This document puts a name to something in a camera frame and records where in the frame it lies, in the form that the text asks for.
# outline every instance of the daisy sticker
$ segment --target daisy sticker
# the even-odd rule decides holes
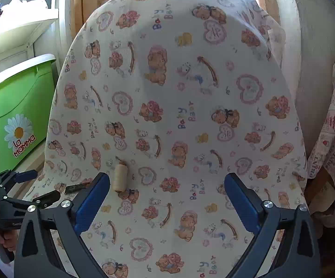
[[[8,142],[8,148],[14,151],[28,140],[33,140],[33,128],[31,121],[23,114],[16,114],[15,117],[8,119],[8,125],[4,126],[8,133],[4,140]]]

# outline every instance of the metal screw knob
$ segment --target metal screw knob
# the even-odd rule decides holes
[[[302,204],[302,205],[300,205],[300,206],[298,206],[298,207],[299,207],[300,210],[303,211],[303,212],[306,212],[306,211],[307,211],[307,207],[306,207],[304,204]]]
[[[269,200],[266,200],[266,201],[264,201],[264,206],[265,206],[265,208],[273,208],[274,204],[273,204],[273,202],[271,202]]]
[[[61,206],[63,208],[67,208],[70,205],[71,205],[71,201],[69,201],[69,200],[64,200],[63,202],[61,202]]]
[[[27,211],[28,212],[33,212],[33,211],[35,211],[35,209],[36,209],[36,206],[35,205],[31,205],[31,206],[28,206]]]

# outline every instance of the white wall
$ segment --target white wall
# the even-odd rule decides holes
[[[335,3],[332,0],[277,1],[281,25],[286,29],[288,42],[282,71],[294,94],[305,149],[309,155],[318,139],[331,101],[332,66],[335,61]],[[298,20],[294,21],[291,18],[296,13]]]
[[[49,26],[48,29],[34,42],[34,53],[35,56],[51,53],[56,57],[57,60],[52,63],[53,81],[54,84],[56,84],[62,63],[59,59],[57,50],[55,23]]]
[[[10,57],[7,57],[0,61],[0,72],[27,60],[28,60],[27,51],[23,51]]]

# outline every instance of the cream thread spool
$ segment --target cream thread spool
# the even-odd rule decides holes
[[[127,171],[128,168],[125,162],[120,161],[120,163],[116,165],[112,184],[112,189],[115,192],[121,193],[126,190]]]

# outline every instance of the white daisy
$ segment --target white daisy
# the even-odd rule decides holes
[[[4,126],[4,130],[8,133],[4,138],[8,142],[8,148],[16,150],[13,141],[16,142],[18,139],[24,143],[33,134],[31,125],[31,121],[23,114],[16,114],[16,117],[9,118],[8,125]]]

